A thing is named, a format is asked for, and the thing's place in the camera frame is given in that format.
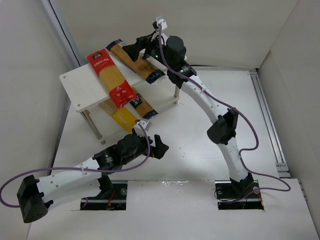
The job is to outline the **dark-ended spaghetti bag with barcode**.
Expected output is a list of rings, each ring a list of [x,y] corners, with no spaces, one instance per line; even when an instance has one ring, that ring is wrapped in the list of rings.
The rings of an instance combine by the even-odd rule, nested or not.
[[[138,54],[138,59],[133,61],[124,50],[126,46],[123,40],[117,39],[108,44],[106,49],[149,84],[155,84],[156,81],[165,77],[166,74],[161,69],[148,60],[142,59],[140,54]]]

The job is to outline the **yellow-ended spaghetti bag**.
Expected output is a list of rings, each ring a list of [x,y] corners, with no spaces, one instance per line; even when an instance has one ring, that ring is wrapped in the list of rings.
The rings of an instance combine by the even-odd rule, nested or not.
[[[123,129],[132,133],[132,129],[138,120],[125,107],[117,108],[115,103],[109,98],[98,104],[107,114],[109,114]]]

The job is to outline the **blue-label spaghetti bag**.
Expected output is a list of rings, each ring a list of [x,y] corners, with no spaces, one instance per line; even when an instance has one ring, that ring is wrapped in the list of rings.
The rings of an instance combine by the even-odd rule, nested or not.
[[[134,93],[137,95],[136,99],[131,100],[129,103],[136,110],[139,116],[143,119],[151,119],[158,115],[158,112],[145,100],[144,97],[133,87]]]

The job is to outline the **red spaghetti bag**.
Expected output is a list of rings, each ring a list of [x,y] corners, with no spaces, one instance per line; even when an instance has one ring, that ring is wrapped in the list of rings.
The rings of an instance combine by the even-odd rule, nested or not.
[[[98,50],[86,58],[117,109],[139,98],[106,48]]]

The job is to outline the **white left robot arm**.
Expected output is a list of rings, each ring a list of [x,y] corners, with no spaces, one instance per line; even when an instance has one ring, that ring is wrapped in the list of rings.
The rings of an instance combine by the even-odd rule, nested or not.
[[[123,167],[140,156],[161,159],[169,146],[159,135],[150,139],[147,121],[157,111],[139,95],[130,104],[142,118],[116,144],[107,147],[74,167],[59,167],[56,174],[35,178],[34,171],[23,174],[17,199],[24,223],[35,222],[54,208],[84,198],[113,198],[114,186],[109,178],[113,173],[125,172]]]

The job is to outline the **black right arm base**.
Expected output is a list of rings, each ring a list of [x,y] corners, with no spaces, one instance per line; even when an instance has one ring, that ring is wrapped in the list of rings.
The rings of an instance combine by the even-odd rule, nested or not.
[[[239,195],[233,189],[231,182],[216,182],[214,196],[217,199],[218,210],[264,210],[264,203],[259,192],[246,196],[255,187],[259,187],[257,182],[254,182],[243,195]]]

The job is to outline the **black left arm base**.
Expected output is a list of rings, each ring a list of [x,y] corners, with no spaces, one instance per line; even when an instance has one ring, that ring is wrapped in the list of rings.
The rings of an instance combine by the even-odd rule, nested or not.
[[[127,206],[127,181],[114,181],[113,190],[106,196],[82,198],[81,211],[125,211]]]

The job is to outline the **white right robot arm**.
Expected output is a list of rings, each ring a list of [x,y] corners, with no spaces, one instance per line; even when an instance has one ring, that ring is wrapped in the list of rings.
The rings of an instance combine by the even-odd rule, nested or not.
[[[189,95],[208,116],[212,125],[207,130],[207,136],[219,147],[226,161],[236,197],[243,197],[249,192],[254,180],[241,160],[237,145],[239,111],[216,99],[207,90],[197,72],[185,60],[186,52],[184,42],[178,36],[164,39],[157,35],[147,37],[144,55],[166,66],[169,80]]]

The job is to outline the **white two-tier shelf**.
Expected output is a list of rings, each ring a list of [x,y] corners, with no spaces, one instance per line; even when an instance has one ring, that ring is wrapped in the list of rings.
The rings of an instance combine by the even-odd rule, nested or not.
[[[115,56],[111,58],[128,83],[136,89],[159,114],[165,111],[170,105],[178,103],[180,91],[171,83],[168,77],[163,76],[157,80],[156,83],[149,84]],[[124,131],[124,129],[99,106],[101,102],[109,99],[109,94],[89,63],[60,75],[59,79],[74,110],[79,113],[85,121],[85,124],[78,130],[79,132],[90,130],[88,135],[92,136],[95,141],[104,144],[109,136]]]

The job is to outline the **aluminium frame rail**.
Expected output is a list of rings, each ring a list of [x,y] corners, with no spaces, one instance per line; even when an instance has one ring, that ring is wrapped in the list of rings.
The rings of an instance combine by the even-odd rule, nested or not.
[[[271,145],[273,155],[275,157],[275,166],[279,178],[290,179],[292,176],[288,168],[277,131],[275,129],[275,125],[267,104],[267,100],[265,98],[262,85],[260,83],[258,72],[256,70],[251,70],[249,71],[249,76],[251,78],[252,85],[257,97],[258,105],[260,107],[262,117],[265,122],[268,139]]]

